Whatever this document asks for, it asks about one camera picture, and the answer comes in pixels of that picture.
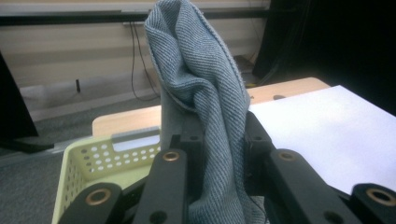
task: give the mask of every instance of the power cord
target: power cord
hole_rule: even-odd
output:
[[[137,100],[140,100],[140,101],[152,101],[152,100],[155,100],[155,99],[159,98],[160,95],[154,90],[154,87],[153,87],[153,85],[152,85],[152,83],[151,83],[151,78],[149,78],[149,73],[148,73],[148,71],[147,71],[145,61],[144,61],[144,59],[143,59],[142,50],[141,50],[141,48],[140,48],[139,35],[138,35],[137,31],[136,31],[136,26],[134,25],[134,28],[133,28],[133,25],[134,25],[134,22],[129,22],[129,27],[130,27],[130,30],[131,30],[132,42],[133,42],[133,44],[132,44],[132,51],[133,51],[133,56],[132,56],[132,72],[131,72],[131,86],[132,86],[132,92],[134,93],[134,97],[135,97]],[[149,85],[150,85],[152,91],[153,91],[154,94],[155,94],[154,97],[148,98],[148,99],[144,99],[144,98],[138,97],[137,94],[136,94],[136,92],[135,92],[135,90],[134,90],[134,32],[136,33],[136,39],[137,39],[137,43],[138,43],[139,54],[140,54],[140,57],[141,57],[141,59],[142,59],[143,66],[144,66],[144,68],[145,68],[146,77],[147,77],[147,79],[148,79],[148,82],[149,82]]]

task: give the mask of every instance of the white paper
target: white paper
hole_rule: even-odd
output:
[[[396,191],[396,118],[347,89],[309,92],[250,107],[276,148],[302,154],[333,186]]]

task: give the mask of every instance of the gray cloth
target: gray cloth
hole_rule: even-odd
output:
[[[263,223],[262,210],[244,190],[249,98],[230,52],[188,0],[159,1],[145,25],[163,87],[162,147],[179,133],[186,111],[198,114],[205,132],[204,189],[189,207],[189,222]]]

